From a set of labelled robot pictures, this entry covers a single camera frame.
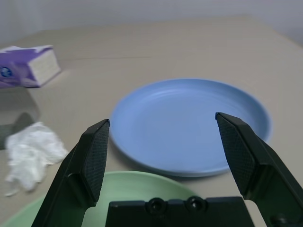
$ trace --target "tabletop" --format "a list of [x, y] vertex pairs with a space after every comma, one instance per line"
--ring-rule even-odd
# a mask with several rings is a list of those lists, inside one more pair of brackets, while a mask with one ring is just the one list
[[[62, 73], [30, 89], [40, 120], [71, 150], [87, 127], [109, 118], [130, 91], [158, 80], [214, 79], [251, 93], [273, 120], [270, 146], [303, 185], [303, 51], [250, 17], [194, 19], [121, 26], [43, 31], [13, 45], [54, 45]], [[48, 191], [59, 164], [47, 168], [32, 193], [6, 198], [7, 157], [0, 151], [0, 223]], [[108, 146], [106, 171], [142, 170]], [[176, 179], [203, 198], [239, 195], [231, 173]], [[256, 226], [265, 226], [257, 206], [247, 206]]]

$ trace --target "wall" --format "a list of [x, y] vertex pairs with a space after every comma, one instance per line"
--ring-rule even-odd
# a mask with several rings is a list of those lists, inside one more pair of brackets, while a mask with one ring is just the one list
[[[14, 0], [25, 34], [82, 25], [112, 25], [251, 14], [303, 44], [303, 0]], [[0, 18], [11, 17], [4, 10]], [[5, 25], [16, 37], [17, 27]]]
[[25, 35], [16, 9], [11, 0], [0, 0], [0, 43]]

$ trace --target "crumpled tissue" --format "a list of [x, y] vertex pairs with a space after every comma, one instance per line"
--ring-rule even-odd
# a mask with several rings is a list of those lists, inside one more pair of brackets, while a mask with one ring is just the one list
[[46, 166], [62, 161], [68, 153], [58, 136], [42, 122], [9, 136], [5, 145], [10, 166], [5, 196], [16, 194], [19, 184], [26, 191], [34, 190], [44, 179]]

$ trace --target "tissue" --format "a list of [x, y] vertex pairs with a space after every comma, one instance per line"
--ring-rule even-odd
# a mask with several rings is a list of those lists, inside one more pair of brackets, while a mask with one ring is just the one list
[[0, 50], [0, 88], [41, 87], [60, 71], [50, 45]]
[[17, 193], [19, 184], [26, 191], [34, 190], [44, 179], [46, 166], [62, 161], [68, 153], [58, 136], [42, 122], [9, 136], [5, 145], [10, 166], [6, 196]]

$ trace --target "tissue box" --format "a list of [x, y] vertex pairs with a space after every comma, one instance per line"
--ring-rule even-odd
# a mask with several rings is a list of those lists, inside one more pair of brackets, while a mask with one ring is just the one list
[[0, 50], [0, 88], [41, 87], [60, 71], [52, 46]]

